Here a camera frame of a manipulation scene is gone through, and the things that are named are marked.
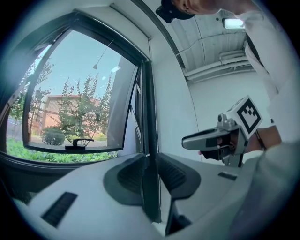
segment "metal bracket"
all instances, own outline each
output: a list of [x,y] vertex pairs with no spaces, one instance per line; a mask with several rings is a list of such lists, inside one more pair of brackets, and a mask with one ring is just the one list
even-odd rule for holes
[[130,105],[129,110],[130,110],[131,116],[132,116],[132,118],[133,118],[133,121],[134,121],[134,123],[135,123],[135,130],[136,130],[137,135],[138,135],[138,137],[139,137],[139,141],[140,141],[140,143],[142,143],[142,135],[141,135],[141,131],[140,131],[140,128],[139,128],[139,126],[138,126],[138,124],[137,124],[136,117],[135,117],[135,113],[134,113],[134,111],[133,111],[132,105]]

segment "glass pane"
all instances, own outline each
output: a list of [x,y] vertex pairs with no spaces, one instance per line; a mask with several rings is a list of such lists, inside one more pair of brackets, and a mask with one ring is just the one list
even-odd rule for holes
[[[136,90],[134,88],[132,99],[131,99],[131,105],[134,112],[135,112],[135,103],[136,103],[135,92]],[[126,126],[124,149],[118,152],[118,156],[119,157],[127,156],[137,152],[142,152],[142,143],[136,129],[135,119],[132,116],[132,114],[129,112],[127,126]]]
[[[135,66],[106,45],[72,31],[54,50],[34,88],[28,119],[30,141],[119,148]],[[113,119],[119,124],[109,127]]]
[[22,141],[22,119],[23,119],[23,108],[24,108],[24,102],[25,102],[25,96],[26,92],[28,90],[29,83],[26,83],[26,80],[28,77],[36,71],[37,65],[40,63],[43,56],[47,53],[51,45],[47,46],[41,54],[37,57],[37,59],[31,64],[31,66],[26,71],[24,77],[22,78],[20,82],[20,87],[22,87],[20,93],[18,94],[18,97],[13,102],[10,111],[9,111],[9,117],[7,122],[7,131],[6,131],[6,137],[7,137],[7,148],[10,149],[12,144],[14,142],[21,142],[22,149],[24,149]]

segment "tree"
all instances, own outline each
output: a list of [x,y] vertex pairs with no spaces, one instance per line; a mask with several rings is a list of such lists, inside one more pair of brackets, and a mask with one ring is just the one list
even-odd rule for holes
[[[33,96],[32,96],[32,100],[30,103],[30,119],[29,119],[29,129],[32,128],[32,124],[33,122],[36,121],[40,121],[41,120],[41,112],[43,111],[43,109],[41,109],[41,104],[44,103],[42,101],[42,98],[48,94],[51,93],[52,89],[48,89],[48,90],[42,90],[41,88],[36,89],[37,86],[41,83],[43,83],[44,81],[46,81],[48,79],[49,74],[52,72],[52,68],[53,68],[53,64],[51,64],[49,61],[46,62],[46,64],[44,65],[38,79],[37,79],[37,84],[35,87],[35,90],[33,92]],[[36,62],[34,61],[33,64],[31,64],[31,66],[29,67],[29,69],[26,71],[23,79],[21,80],[20,85],[22,85],[27,79],[28,77],[33,74],[36,71]],[[15,138],[16,133],[15,132],[15,127],[17,126],[17,122],[22,121],[22,116],[23,116],[23,108],[24,108],[24,103],[25,103],[25,97],[27,94],[27,90],[28,90],[28,84],[26,84],[24,86],[24,89],[21,90],[21,92],[19,93],[19,96],[17,97],[17,99],[14,101],[14,103],[12,104],[11,108],[10,108],[10,113],[9,115],[15,120],[15,125],[14,125],[14,130],[12,133],[12,137]]]
[[99,83],[99,74],[96,77],[89,75],[84,82],[83,92],[80,91],[80,79],[77,81],[78,95],[73,95],[74,87],[67,79],[62,100],[59,102],[59,120],[54,119],[66,139],[73,143],[74,136],[78,138],[92,139],[96,133],[106,131],[108,125],[108,114],[111,100],[111,80],[109,76],[105,94],[96,97],[95,91]]

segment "window handle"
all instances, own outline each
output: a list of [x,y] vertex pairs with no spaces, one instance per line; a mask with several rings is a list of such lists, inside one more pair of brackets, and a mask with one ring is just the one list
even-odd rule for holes
[[90,141],[93,142],[94,139],[89,139],[89,138],[77,138],[73,139],[73,145],[65,146],[65,149],[67,150],[77,150],[77,149],[85,149],[85,145],[78,145],[79,141]]

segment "ceiling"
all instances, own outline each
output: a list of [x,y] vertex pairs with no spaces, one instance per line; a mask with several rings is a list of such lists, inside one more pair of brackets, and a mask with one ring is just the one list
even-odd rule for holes
[[[218,75],[236,73],[241,70],[253,70],[250,63],[245,62],[245,57],[241,58],[242,55],[245,56],[244,49],[247,43],[245,30],[225,29],[223,27],[224,18],[235,17],[231,13],[222,10],[215,15],[195,16],[189,20],[174,20],[171,23],[178,38],[178,41],[175,41],[177,48],[180,52],[184,51],[181,53],[185,65],[184,73],[190,71],[200,73],[203,71],[202,67],[204,66],[207,66],[205,67],[206,71],[209,70],[208,75],[205,72],[200,74],[201,77],[194,74],[191,77],[189,76],[187,80],[198,82]],[[232,55],[232,58],[235,58],[237,63],[242,62],[241,64],[235,64],[235,67],[232,67],[232,63],[221,64],[221,53],[238,50],[240,53]]]

